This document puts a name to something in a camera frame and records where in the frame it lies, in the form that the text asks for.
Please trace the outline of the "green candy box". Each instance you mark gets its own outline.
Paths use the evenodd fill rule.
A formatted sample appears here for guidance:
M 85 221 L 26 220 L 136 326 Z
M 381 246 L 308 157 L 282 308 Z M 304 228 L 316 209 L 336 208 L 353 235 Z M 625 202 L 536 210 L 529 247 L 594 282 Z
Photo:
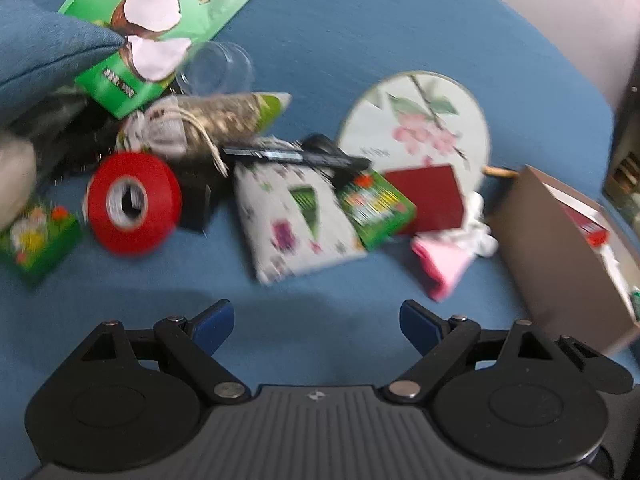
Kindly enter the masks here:
M 375 171 L 360 174 L 337 198 L 368 252 L 416 218 L 416 205 Z

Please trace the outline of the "floral white pouch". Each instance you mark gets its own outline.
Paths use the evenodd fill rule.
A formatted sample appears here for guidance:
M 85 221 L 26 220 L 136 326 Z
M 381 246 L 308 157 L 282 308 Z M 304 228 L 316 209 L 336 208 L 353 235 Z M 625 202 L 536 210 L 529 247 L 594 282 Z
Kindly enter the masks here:
M 333 185 L 320 171 L 236 164 L 233 179 L 259 283 L 269 285 L 367 255 Z

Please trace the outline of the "black marker pen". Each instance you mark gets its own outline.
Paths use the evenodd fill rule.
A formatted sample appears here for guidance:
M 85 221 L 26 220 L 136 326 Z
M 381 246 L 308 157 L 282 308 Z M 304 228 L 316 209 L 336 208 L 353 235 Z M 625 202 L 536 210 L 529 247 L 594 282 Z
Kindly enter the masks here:
M 312 134 L 300 143 L 287 144 L 280 139 L 260 139 L 252 143 L 222 144 L 223 160 L 256 164 L 290 164 L 361 172 L 371 166 L 369 159 L 347 155 L 327 136 Z

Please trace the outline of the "pink cloth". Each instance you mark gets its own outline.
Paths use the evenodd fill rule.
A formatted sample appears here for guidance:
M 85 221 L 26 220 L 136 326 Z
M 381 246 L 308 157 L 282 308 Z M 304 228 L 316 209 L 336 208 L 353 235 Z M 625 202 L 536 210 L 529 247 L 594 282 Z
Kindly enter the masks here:
M 411 249 L 420 259 L 430 281 L 427 296 L 436 302 L 442 302 L 451 295 L 476 257 L 475 252 L 468 248 L 433 237 L 415 237 Z

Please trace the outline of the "white crumpled cloth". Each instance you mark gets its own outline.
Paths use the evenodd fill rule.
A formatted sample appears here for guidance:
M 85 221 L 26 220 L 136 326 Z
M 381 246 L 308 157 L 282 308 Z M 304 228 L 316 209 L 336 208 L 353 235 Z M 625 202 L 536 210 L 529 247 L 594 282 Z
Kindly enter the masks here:
M 457 246 L 482 258 L 490 258 L 498 249 L 498 240 L 491 234 L 484 220 L 484 198 L 480 193 L 472 192 L 465 199 L 465 211 L 462 225 L 450 233 L 451 240 Z

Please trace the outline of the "dark red booklet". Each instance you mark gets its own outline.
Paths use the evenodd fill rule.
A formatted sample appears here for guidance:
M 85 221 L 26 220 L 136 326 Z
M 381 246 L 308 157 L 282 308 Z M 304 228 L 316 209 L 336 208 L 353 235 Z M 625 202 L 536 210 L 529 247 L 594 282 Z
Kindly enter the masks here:
M 462 225 L 463 195 L 450 165 L 387 171 L 383 177 L 416 206 L 416 216 L 400 234 L 457 229 Z

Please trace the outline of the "red tape roll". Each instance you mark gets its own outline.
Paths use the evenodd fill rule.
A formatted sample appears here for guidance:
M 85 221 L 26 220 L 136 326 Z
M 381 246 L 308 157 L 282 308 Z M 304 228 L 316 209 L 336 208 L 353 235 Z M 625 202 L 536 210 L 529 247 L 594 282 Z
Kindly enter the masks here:
M 141 256 L 155 250 L 178 226 L 182 196 L 177 178 L 149 153 L 108 156 L 93 174 L 84 214 L 109 252 Z

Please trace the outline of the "cardboard storage box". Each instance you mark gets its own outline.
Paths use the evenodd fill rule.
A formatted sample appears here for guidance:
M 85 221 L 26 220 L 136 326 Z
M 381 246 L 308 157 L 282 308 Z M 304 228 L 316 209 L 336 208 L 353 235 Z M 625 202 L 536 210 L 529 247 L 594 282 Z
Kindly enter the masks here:
M 563 182 L 526 166 L 489 225 L 534 323 L 612 356 L 639 338 L 639 322 L 605 266 L 552 192 L 602 208 Z

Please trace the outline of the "red box in storage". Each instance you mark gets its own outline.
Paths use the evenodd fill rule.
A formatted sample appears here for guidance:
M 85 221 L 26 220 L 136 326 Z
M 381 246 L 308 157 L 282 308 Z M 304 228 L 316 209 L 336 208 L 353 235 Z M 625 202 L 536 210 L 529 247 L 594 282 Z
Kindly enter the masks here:
M 567 204 L 562 203 L 561 206 L 592 248 L 598 249 L 608 241 L 608 230 L 601 226 L 600 223 L 595 222 Z

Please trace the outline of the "green floral box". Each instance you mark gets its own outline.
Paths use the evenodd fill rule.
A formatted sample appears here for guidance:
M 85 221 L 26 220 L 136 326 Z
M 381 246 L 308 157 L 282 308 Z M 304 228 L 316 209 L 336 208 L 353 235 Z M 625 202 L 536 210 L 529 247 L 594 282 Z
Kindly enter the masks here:
M 81 234 L 80 222 L 67 208 L 33 200 L 1 233 L 1 262 L 35 286 L 70 254 Z

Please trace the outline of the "round floral fan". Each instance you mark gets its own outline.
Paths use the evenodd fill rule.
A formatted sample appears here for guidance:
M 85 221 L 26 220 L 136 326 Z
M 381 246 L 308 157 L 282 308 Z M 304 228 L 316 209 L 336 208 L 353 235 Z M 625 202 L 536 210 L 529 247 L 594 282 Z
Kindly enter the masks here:
M 347 114 L 337 145 L 370 159 L 381 174 L 449 165 L 464 195 L 477 191 L 486 177 L 518 176 L 491 166 L 490 132 L 480 104 L 462 84 L 438 73 L 412 70 L 379 81 Z

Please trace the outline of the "clear plastic cup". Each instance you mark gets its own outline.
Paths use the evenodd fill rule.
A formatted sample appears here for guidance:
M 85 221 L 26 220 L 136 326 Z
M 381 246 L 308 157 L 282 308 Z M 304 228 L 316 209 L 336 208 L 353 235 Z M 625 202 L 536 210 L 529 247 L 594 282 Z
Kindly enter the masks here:
M 176 85 L 188 96 L 213 96 L 249 92 L 254 65 L 247 52 L 232 42 L 201 44 L 182 63 Z

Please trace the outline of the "blue cushion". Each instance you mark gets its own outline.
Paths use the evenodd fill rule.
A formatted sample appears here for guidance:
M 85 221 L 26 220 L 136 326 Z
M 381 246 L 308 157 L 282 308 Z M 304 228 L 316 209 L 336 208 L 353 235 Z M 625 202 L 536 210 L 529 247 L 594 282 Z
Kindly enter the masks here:
M 1 125 L 115 53 L 124 38 L 111 29 L 1 0 Z

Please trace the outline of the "green coconut snack bag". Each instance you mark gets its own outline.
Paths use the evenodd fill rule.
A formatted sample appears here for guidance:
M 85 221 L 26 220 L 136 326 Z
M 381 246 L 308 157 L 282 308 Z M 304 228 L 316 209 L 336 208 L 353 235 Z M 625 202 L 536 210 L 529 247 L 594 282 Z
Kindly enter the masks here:
M 116 118 L 157 99 L 196 46 L 248 0 L 65 0 L 62 14 L 117 32 L 116 53 L 75 82 Z

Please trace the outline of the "grey drawstring pouch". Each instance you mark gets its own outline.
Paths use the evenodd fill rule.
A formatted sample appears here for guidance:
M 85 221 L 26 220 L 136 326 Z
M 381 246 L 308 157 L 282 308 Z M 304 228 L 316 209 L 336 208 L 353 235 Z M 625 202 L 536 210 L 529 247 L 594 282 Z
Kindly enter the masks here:
M 125 119 L 116 136 L 116 150 L 150 153 L 170 162 L 209 160 L 225 177 L 228 166 L 220 148 L 260 136 L 291 100 L 286 92 L 171 94 Z

